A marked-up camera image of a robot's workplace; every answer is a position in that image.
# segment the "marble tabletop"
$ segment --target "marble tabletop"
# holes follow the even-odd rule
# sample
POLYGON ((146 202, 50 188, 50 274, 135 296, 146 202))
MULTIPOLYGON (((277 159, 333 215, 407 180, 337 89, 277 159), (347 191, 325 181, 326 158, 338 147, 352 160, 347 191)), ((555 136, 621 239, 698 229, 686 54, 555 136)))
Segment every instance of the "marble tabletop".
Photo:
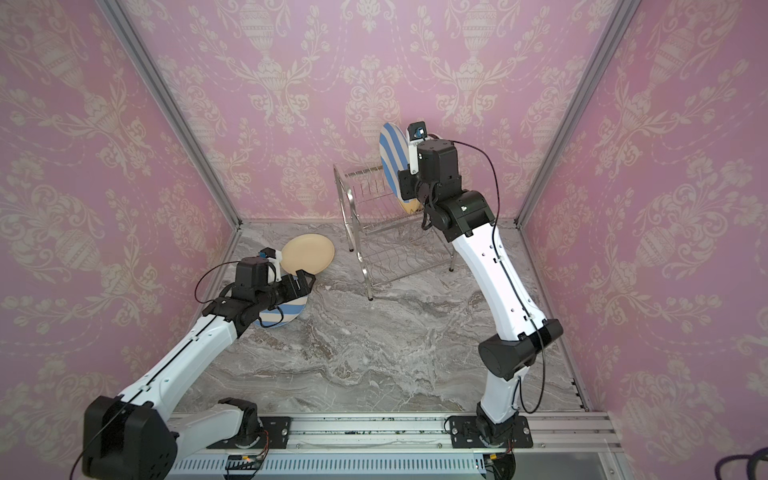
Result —
MULTIPOLYGON (((502 227, 505 249, 534 301, 540 288, 517 230, 502 227)), ((233 260, 263 247, 281 249, 304 233, 336 247, 302 314, 271 329, 251 326, 189 388, 178 412, 199 412, 218 399, 250 400, 260 412, 474 411, 486 368, 477 345, 495 333, 488 304, 466 264, 439 266, 375 290, 369 301, 341 223, 249 223, 233 260)), ((234 265, 224 280, 232 281, 234 265)), ((581 410, 558 344, 546 351, 542 411, 581 410)), ((532 408, 541 358, 524 382, 532 408)))

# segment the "tan plate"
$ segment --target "tan plate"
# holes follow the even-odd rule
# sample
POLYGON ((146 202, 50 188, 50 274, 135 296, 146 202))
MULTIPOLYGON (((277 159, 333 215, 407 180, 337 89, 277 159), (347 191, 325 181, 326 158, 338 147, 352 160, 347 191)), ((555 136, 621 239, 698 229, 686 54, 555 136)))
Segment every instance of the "tan plate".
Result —
POLYGON ((335 252, 333 242, 328 237, 308 233, 286 243, 280 265, 292 275, 296 275, 297 270, 316 275, 331 264, 335 252))

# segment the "dish rack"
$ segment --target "dish rack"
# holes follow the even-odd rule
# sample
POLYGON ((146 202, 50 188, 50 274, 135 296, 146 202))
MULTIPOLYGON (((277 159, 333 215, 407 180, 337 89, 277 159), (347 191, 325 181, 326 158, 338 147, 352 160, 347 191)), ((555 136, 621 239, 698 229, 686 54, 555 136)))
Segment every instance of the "dish rack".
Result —
POLYGON ((422 230, 422 211, 408 214, 381 165, 340 173, 333 166, 349 251, 356 252, 368 300, 373 289, 449 263, 455 251, 436 229, 422 230))

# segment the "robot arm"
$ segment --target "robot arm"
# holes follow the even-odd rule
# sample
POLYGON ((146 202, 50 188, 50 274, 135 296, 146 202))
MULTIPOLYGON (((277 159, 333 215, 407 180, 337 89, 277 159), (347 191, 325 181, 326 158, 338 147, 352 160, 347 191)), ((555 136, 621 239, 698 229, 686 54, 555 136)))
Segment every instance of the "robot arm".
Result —
POLYGON ((280 253, 262 251, 237 264, 235 282, 203 310, 190 332, 149 372, 117 397, 100 396, 85 410, 83 473, 109 480, 164 478, 176 458, 233 438, 248 448, 262 430, 257 406, 224 399, 204 412, 169 420, 198 376, 259 319, 262 310, 308 295, 314 275, 279 278, 280 253))
POLYGON ((424 122, 411 124, 408 132, 410 168, 398 172, 402 199, 422 202, 429 225, 442 231, 462 256, 493 314, 497 333, 478 347, 488 375, 477 426, 488 445, 498 445, 511 436, 518 414, 517 386, 536 355, 563 329, 559 320, 547 320, 525 290, 492 224, 495 218, 485 198, 462 189, 453 143, 425 140, 424 122))

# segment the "pink wallpaper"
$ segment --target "pink wallpaper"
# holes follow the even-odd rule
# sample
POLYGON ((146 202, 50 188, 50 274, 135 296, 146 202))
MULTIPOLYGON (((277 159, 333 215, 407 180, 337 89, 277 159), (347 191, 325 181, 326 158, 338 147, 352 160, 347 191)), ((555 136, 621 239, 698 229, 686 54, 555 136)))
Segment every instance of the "pink wallpaper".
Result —
POLYGON ((0 2, 0 48, 2 476, 63 478, 230 228, 94 2, 0 2))
POLYGON ((643 2, 528 226, 640 480, 768 445, 765 18, 643 2))
POLYGON ((516 214, 615 0, 123 3, 241 217, 280 219, 338 217, 332 165, 418 119, 516 214))

